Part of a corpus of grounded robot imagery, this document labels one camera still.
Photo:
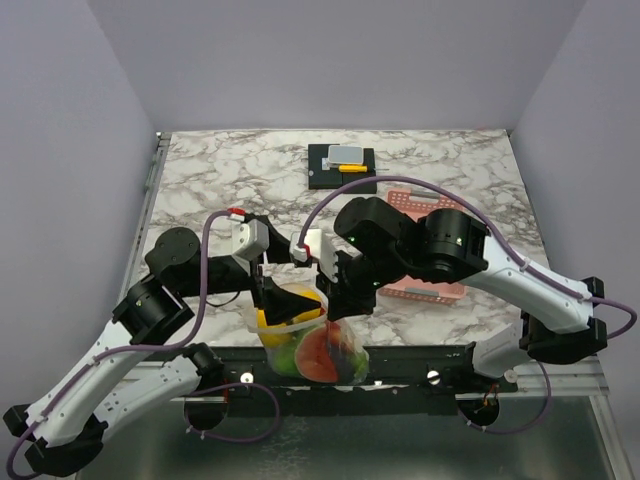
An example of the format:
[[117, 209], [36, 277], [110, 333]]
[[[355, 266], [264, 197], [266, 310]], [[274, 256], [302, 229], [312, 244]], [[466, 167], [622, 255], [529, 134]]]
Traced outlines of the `green toy lettuce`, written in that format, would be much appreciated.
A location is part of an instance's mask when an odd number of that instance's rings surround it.
[[299, 377], [300, 373], [295, 361], [296, 346], [282, 345], [272, 351], [271, 367], [275, 373], [285, 377]]

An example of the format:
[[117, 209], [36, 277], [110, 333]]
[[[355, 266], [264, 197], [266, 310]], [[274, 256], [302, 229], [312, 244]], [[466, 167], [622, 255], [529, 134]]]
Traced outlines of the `yellow toy bell pepper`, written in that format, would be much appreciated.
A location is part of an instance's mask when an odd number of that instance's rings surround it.
[[315, 290], [321, 300], [322, 308], [309, 311], [294, 317], [287, 323], [278, 325], [268, 325], [262, 309], [254, 308], [254, 313], [249, 315], [247, 320], [247, 328], [249, 331], [256, 333], [263, 346], [266, 348], [277, 348], [291, 341], [295, 335], [301, 334], [304, 330], [312, 327], [321, 326], [326, 320], [327, 305], [326, 298], [320, 293], [316, 287], [307, 285]]

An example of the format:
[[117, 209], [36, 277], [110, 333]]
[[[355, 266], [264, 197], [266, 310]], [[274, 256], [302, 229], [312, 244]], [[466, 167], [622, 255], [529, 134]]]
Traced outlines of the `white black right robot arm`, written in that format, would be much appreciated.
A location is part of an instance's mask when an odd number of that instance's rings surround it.
[[529, 360], [572, 364], [608, 344], [588, 283], [508, 253], [485, 224], [462, 211], [437, 209], [413, 220], [379, 198], [356, 198], [341, 209], [334, 231], [358, 252], [338, 267], [338, 283], [353, 299], [410, 277], [459, 283], [520, 309], [519, 322], [472, 345], [471, 359], [459, 367], [469, 390], [481, 391]]

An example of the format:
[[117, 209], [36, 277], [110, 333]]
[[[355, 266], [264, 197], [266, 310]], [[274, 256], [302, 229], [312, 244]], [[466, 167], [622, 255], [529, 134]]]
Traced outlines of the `red toy watermelon slice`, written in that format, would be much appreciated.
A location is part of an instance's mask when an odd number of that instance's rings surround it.
[[296, 347], [295, 361], [299, 373], [317, 383], [336, 383], [338, 376], [328, 352], [328, 333], [325, 327], [303, 332]]

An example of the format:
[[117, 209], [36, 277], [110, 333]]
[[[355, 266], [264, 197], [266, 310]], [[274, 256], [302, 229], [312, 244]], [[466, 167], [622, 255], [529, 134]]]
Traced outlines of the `clear polka dot zip bag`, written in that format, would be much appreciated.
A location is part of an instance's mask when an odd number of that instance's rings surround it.
[[315, 383], [355, 385], [369, 372], [369, 354], [345, 320], [327, 319], [327, 302], [315, 287], [289, 283], [283, 289], [320, 303], [285, 322], [269, 326], [263, 311], [247, 307], [247, 330], [256, 334], [271, 370]]

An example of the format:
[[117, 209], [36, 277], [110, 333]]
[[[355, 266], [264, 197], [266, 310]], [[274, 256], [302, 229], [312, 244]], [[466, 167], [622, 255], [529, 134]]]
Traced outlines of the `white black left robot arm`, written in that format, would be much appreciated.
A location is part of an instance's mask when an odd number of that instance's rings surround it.
[[285, 249], [266, 218], [233, 210], [211, 214], [201, 235], [184, 227], [162, 234], [145, 258], [149, 274], [128, 290], [78, 363], [40, 400], [4, 413], [17, 439], [6, 461], [8, 476], [20, 478], [14, 468], [19, 454], [30, 479], [73, 475], [139, 414], [179, 396], [223, 389], [222, 361], [194, 340], [209, 295], [248, 291], [275, 326], [323, 314], [321, 300], [259, 273], [261, 257], [286, 262]]

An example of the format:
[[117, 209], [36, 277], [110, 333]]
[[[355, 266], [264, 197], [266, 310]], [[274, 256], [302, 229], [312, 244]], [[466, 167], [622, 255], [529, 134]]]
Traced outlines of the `dark purple toy eggplant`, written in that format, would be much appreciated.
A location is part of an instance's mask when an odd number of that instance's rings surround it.
[[338, 380], [340, 382], [352, 381], [355, 376], [353, 353], [349, 349], [336, 345], [331, 345], [328, 352], [335, 367]]

